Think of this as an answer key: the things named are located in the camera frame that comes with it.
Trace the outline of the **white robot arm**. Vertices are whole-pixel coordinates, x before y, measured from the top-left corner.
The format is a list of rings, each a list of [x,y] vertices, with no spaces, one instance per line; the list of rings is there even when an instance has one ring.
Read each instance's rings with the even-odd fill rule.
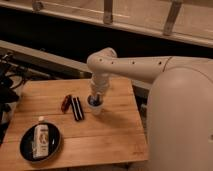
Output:
[[[213,171],[213,59],[119,58],[105,48],[87,58],[88,103],[101,105],[116,74],[151,85],[147,101],[150,171]]]

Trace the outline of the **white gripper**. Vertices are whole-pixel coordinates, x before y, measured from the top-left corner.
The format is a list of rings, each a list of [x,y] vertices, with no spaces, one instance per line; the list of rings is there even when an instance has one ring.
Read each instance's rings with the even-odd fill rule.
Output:
[[[90,81],[90,87],[92,96],[96,96],[97,94],[104,96],[109,89],[109,77],[93,75]]]

